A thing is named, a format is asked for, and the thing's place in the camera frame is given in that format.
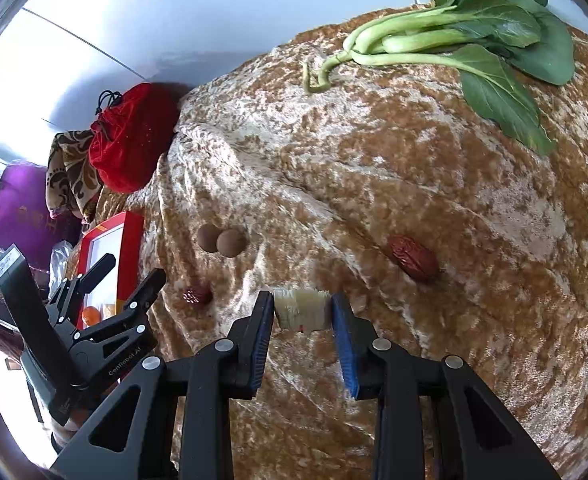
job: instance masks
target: red frame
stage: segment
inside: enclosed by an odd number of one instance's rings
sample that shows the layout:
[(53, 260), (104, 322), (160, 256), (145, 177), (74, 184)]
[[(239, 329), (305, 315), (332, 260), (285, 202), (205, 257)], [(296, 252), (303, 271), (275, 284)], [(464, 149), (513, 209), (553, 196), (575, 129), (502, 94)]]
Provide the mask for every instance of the red frame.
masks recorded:
[[(118, 279), (116, 282), (116, 312), (122, 310), (122, 306), (134, 292), (138, 285), (138, 253), (140, 241), (143, 237), (144, 218), (131, 211), (118, 213), (105, 222), (98, 224), (88, 232), (81, 241), (81, 252), (78, 257), (78, 272), (87, 272), (87, 259), (90, 253), (91, 241), (104, 232), (123, 225), (123, 236), (120, 241)], [(83, 328), (82, 317), (78, 318), (77, 327)]]

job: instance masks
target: food item held in gripper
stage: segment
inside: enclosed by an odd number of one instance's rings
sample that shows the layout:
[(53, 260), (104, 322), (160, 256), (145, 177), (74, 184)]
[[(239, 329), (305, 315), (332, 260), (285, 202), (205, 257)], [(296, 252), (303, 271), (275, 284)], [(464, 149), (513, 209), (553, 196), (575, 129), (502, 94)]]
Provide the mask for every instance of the food item held in gripper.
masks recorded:
[(326, 290), (276, 288), (272, 293), (283, 330), (309, 333), (331, 328), (330, 293)]

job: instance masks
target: red drawstring bag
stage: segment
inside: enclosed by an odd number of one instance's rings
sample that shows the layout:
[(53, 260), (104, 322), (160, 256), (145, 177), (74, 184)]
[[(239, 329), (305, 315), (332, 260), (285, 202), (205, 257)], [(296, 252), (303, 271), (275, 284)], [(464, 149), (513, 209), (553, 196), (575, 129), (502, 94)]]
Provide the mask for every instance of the red drawstring bag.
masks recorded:
[[(106, 97), (108, 106), (101, 110)], [(123, 95), (101, 93), (96, 113), (90, 164), (114, 191), (131, 193), (145, 187), (158, 157), (172, 142), (179, 115), (176, 101), (163, 86), (141, 83)]]

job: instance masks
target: white wall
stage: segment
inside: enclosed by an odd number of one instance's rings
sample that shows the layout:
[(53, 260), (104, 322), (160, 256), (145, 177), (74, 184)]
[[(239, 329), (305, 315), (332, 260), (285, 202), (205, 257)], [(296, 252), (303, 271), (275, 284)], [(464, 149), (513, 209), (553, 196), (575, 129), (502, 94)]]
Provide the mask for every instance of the white wall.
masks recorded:
[[(414, 2), (30, 0), (0, 38), (0, 156), (46, 164), (53, 134), (87, 128), (104, 89), (196, 86), (303, 30)], [(550, 6), (588, 33), (572, 0)]]

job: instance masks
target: vegetable stem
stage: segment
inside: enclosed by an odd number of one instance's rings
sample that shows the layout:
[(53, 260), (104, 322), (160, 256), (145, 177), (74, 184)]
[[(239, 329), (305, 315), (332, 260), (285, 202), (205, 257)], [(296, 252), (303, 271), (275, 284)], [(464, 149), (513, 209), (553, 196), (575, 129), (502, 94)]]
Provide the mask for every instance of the vegetable stem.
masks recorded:
[[(466, 33), (454, 28), (444, 28), (443, 30), (420, 32), (411, 36), (386, 36), (382, 40), (382, 46), (383, 51), (388, 54), (401, 54), (403, 52), (420, 52), (428, 48), (467, 43), (469, 41), (471, 41), (471, 38)], [(380, 52), (379, 49), (374, 52), (376, 45), (377, 43), (370, 47), (370, 54), (378, 54)]]
[(370, 51), (368, 52), (368, 54), (386, 54), (386, 50), (385, 50), (385, 47), (383, 46), (383, 42), (377, 41), (372, 46), (370, 46)]
[(366, 54), (369, 47), (376, 41), (385, 36), (389, 36), (390, 34), (403, 32), (404, 30), (437, 27), (439, 25), (461, 22), (466, 18), (474, 20), (473, 15), (467, 16), (455, 12), (446, 12), (447, 10), (452, 9), (456, 9), (456, 6), (439, 7), (417, 15), (396, 16), (383, 22), (375, 23), (357, 34), (356, 40), (354, 41), (354, 50)]
[(325, 92), (326, 90), (329, 90), (330, 87), (332, 86), (330, 83), (330, 80), (329, 80), (329, 75), (330, 75), (330, 72), (332, 71), (332, 69), (335, 66), (338, 66), (341, 63), (344, 63), (345, 61), (349, 61), (351, 59), (352, 59), (352, 54), (346, 50), (341, 50), (335, 56), (328, 57), (323, 62), (323, 64), (321, 65), (321, 68), (318, 71), (318, 75), (316, 76), (316, 79), (318, 80), (318, 85), (316, 85), (316, 86), (312, 86), (310, 84), (308, 64), (306, 62), (304, 62), (303, 63), (303, 89), (305, 90), (305, 92), (307, 92), (309, 94), (319, 94), (321, 92)]
[(488, 80), (491, 84), (498, 86), (498, 88), (509, 92), (510, 89), (497, 83), (495, 79), (490, 78), (487, 73), (482, 70), (477, 70), (469, 64), (463, 63), (452, 56), (440, 56), (438, 54), (376, 54), (370, 56), (369, 54), (360, 54), (359, 52), (351, 52), (352, 59), (359, 65), (364, 66), (386, 66), (397, 64), (429, 64), (429, 65), (443, 65), (451, 66), (458, 70), (465, 70), (472, 74), (476, 74), (483, 79)]
[(405, 12), (395, 12), (394, 14), (388, 14), (387, 16), (381, 16), (380, 18), (375, 18), (374, 20), (369, 20), (367, 23), (363, 23), (360, 27), (355, 28), (350, 35), (345, 38), (343, 41), (343, 50), (350, 51), (354, 47), (354, 43), (356, 43), (356, 38), (358, 38), (359, 34), (362, 33), (367, 28), (373, 27), (373, 25), (377, 25), (379, 23), (386, 22), (387, 20), (391, 20), (392, 18), (398, 18), (399, 16), (410, 16), (412, 14), (423, 14), (428, 16), (433, 16), (434, 14), (440, 14), (445, 12), (449, 9), (455, 9), (455, 6), (452, 7), (443, 7), (440, 9), (433, 9), (431, 7), (427, 7), (425, 9), (415, 9), (415, 10), (406, 10)]

